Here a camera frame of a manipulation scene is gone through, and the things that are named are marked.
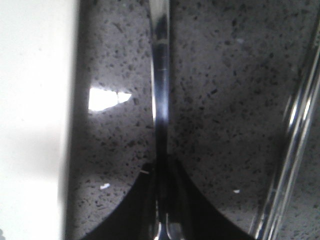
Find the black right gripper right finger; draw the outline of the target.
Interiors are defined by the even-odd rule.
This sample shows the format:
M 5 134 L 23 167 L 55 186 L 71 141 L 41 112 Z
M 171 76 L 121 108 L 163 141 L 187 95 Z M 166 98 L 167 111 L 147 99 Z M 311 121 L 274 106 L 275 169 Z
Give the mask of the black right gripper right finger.
M 182 163 L 175 159 L 173 165 L 185 186 L 191 229 L 196 240 L 252 240 L 248 233 L 220 213 L 200 192 L 188 176 Z

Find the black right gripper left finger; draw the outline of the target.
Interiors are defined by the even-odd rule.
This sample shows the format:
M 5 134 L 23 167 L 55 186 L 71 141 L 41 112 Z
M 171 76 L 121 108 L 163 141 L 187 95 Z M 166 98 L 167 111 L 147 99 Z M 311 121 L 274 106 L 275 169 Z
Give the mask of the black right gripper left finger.
M 155 216 L 154 166 L 142 166 L 132 188 L 115 210 L 84 240 L 147 240 Z

